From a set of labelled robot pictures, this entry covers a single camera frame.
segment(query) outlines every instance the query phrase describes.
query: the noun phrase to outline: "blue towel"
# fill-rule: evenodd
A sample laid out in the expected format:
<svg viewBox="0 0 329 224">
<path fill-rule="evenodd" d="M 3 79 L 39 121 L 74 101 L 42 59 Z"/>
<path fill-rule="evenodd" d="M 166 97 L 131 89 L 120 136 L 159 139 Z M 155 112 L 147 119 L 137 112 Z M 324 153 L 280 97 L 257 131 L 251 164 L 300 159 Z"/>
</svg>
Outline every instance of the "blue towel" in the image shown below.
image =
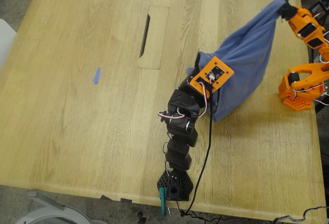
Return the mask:
<svg viewBox="0 0 329 224">
<path fill-rule="evenodd" d="M 277 11 L 285 0 L 274 0 L 252 20 L 227 37 L 214 53 L 199 52 L 199 69 L 216 56 L 233 76 L 213 94 L 213 119 L 219 121 L 240 105 L 261 83 L 271 52 Z"/>
</svg>

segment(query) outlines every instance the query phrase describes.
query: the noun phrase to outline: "wooden table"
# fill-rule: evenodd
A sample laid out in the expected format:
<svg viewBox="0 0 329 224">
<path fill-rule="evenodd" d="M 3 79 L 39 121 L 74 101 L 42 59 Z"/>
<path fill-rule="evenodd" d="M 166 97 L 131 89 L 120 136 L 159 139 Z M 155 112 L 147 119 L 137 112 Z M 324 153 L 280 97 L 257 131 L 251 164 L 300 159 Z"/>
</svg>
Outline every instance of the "wooden table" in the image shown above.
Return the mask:
<svg viewBox="0 0 329 224">
<path fill-rule="evenodd" d="M 159 205 L 168 138 L 157 111 L 198 50 L 214 51 L 270 1 L 33 0 L 0 70 L 0 184 Z M 272 220 L 325 204 L 315 113 L 277 95 L 288 68 L 304 62 L 306 46 L 278 19 L 262 84 L 213 126 L 193 210 Z M 190 150 L 194 183 L 208 119 Z M 307 215 L 324 220 L 325 210 Z"/>
</svg>

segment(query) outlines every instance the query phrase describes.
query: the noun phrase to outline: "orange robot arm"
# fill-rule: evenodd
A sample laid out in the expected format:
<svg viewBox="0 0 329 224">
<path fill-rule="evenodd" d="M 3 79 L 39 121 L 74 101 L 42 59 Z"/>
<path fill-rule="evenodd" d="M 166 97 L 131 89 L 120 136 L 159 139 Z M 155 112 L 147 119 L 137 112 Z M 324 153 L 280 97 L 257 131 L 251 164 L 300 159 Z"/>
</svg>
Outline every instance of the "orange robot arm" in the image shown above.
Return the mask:
<svg viewBox="0 0 329 224">
<path fill-rule="evenodd" d="M 324 38 L 324 27 L 320 26 L 307 9 L 291 6 L 288 2 L 279 10 L 297 38 L 319 52 L 320 63 L 303 64 L 289 69 L 279 85 L 279 96 L 283 103 L 295 111 L 311 107 L 314 98 L 324 92 L 324 82 L 329 79 L 329 44 Z M 299 73 L 310 75 L 300 80 Z"/>
</svg>

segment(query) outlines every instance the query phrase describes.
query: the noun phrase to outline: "concrete floor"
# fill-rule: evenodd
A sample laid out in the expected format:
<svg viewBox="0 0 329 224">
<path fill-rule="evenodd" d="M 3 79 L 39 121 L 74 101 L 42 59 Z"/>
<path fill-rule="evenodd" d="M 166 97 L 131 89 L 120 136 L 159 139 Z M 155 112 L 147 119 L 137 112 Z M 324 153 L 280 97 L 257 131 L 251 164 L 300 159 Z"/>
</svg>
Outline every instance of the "concrete floor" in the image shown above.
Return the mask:
<svg viewBox="0 0 329 224">
<path fill-rule="evenodd" d="M 0 0 L 0 18 L 14 29 L 18 30 L 24 14 L 31 0 Z M 316 0 L 302 0 L 303 7 L 307 8 Z M 319 138 L 321 151 L 329 154 L 329 108 L 323 109 L 317 114 Z M 153 206 L 144 206 L 140 204 L 116 202 L 110 200 L 91 199 L 85 197 L 69 196 L 56 193 L 43 193 L 51 197 L 58 203 L 71 206 L 81 211 L 86 211 L 91 219 L 101 219 L 112 224 L 137 223 L 137 213 L 142 211 L 148 219 L 147 223 L 180 223 L 193 224 L 203 223 L 201 220 L 190 217 L 181 218 L 179 212 L 172 209 L 172 217 L 162 217 L 160 209 Z M 37 208 L 39 205 L 28 199 L 25 189 L 12 188 L 0 185 L 0 224 L 14 223 L 20 216 Z M 218 217 L 217 215 L 200 213 L 206 219 Z M 232 219 L 226 224 L 262 224 L 269 223 L 254 219 Z"/>
</svg>

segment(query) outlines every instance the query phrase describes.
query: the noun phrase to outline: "blue painter's tape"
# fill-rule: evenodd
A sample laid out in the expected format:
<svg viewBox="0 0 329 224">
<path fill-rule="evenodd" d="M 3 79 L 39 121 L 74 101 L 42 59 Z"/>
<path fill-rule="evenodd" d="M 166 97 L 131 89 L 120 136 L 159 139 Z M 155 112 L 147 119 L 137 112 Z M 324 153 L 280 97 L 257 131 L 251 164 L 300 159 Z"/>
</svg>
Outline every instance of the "blue painter's tape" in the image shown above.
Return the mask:
<svg viewBox="0 0 329 224">
<path fill-rule="evenodd" d="M 95 72 L 95 76 L 93 78 L 93 83 L 94 84 L 97 84 L 98 83 L 98 80 L 99 80 L 99 74 L 101 73 L 101 68 L 98 67 L 96 72 Z"/>
</svg>

